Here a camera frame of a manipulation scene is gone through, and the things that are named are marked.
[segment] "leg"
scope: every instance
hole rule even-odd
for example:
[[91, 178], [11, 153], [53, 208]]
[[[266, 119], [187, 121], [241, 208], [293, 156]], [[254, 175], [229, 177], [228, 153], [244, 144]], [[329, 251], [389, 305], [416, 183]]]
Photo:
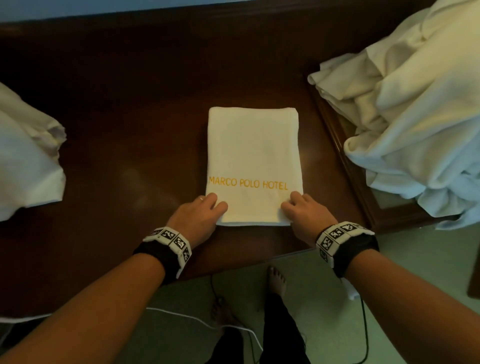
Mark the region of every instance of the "leg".
[[[219, 327], [240, 325], [233, 318], [233, 314], [223, 298], [215, 300], [212, 307], [212, 318]], [[243, 364], [243, 337], [236, 328], [225, 328], [222, 337], [213, 349], [212, 357], [206, 364], [223, 363]]]
[[282, 298], [287, 288], [285, 278], [273, 267], [268, 268], [267, 286], [264, 352], [260, 357], [260, 364], [310, 364], [297, 324], [283, 304]]

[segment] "floor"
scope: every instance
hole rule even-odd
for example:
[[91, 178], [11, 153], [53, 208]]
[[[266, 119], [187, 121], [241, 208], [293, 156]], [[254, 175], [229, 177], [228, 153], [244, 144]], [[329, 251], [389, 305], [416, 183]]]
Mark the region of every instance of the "floor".
[[[379, 243], [386, 256], [480, 313], [480, 300], [466, 295], [479, 237], [480, 224], [457, 231], [426, 227], [380, 236]], [[365, 353], [360, 302], [346, 299], [340, 281], [315, 252], [277, 259], [271, 264], [287, 277], [285, 303], [306, 338], [312, 364], [360, 361]], [[260, 341], [267, 265], [226, 271], [213, 277], [216, 291], [228, 300], [240, 320], [255, 330]], [[212, 300], [210, 280], [205, 277], [162, 288], [150, 306], [193, 315], [210, 323]], [[403, 363], [369, 311], [367, 321], [370, 337], [367, 363]], [[204, 363], [218, 338], [218, 332], [193, 320], [146, 311], [116, 364]], [[247, 336], [244, 342], [245, 363], [252, 363]], [[260, 350], [255, 343], [253, 349], [258, 359]]]

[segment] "tracking band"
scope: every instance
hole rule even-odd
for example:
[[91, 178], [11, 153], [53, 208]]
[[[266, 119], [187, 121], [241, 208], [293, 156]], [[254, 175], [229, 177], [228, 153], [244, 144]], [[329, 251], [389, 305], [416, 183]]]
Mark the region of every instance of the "tracking band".
[[145, 253], [157, 258], [165, 269], [163, 284], [177, 279], [192, 256], [188, 240], [178, 231], [163, 227], [155, 229], [134, 250], [133, 254]]
[[367, 249], [379, 251], [373, 231], [348, 221], [322, 231], [317, 237], [316, 248], [339, 278], [344, 276], [348, 265], [359, 253]]

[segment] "hand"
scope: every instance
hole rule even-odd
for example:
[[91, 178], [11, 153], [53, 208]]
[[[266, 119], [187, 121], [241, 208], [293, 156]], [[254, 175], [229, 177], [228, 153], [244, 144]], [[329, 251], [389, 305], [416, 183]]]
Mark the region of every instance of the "hand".
[[167, 226], [182, 234], [193, 250], [212, 235], [216, 222], [228, 210], [225, 201], [215, 206], [217, 199], [217, 195], [211, 193], [181, 205], [168, 219]]
[[328, 209], [316, 202], [308, 194], [300, 195], [293, 191], [290, 201], [280, 206], [285, 216], [292, 222], [295, 236], [314, 247], [317, 235], [329, 226], [338, 224]]

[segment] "foot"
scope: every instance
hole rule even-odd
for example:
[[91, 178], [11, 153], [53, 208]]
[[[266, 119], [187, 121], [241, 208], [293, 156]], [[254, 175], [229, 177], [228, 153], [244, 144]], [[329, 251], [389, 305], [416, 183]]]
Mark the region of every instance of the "foot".
[[211, 316], [219, 328], [224, 325], [241, 326], [240, 322], [236, 320], [232, 310], [230, 310], [230, 306], [227, 302], [225, 302], [223, 297], [218, 297], [213, 302]]
[[287, 290], [287, 281], [275, 267], [268, 267], [268, 291], [278, 294], [282, 299]]

